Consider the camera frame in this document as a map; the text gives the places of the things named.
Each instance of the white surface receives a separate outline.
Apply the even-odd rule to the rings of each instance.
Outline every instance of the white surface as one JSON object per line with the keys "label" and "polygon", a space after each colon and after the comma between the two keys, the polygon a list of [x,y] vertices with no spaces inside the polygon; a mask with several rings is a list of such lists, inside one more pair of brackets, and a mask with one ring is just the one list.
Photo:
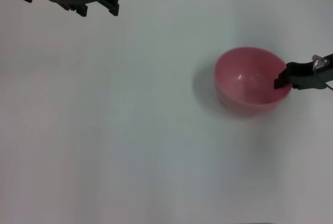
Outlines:
{"label": "white surface", "polygon": [[0,223],[331,223],[332,92],[239,119],[212,69],[332,53],[332,1],[0,0]]}

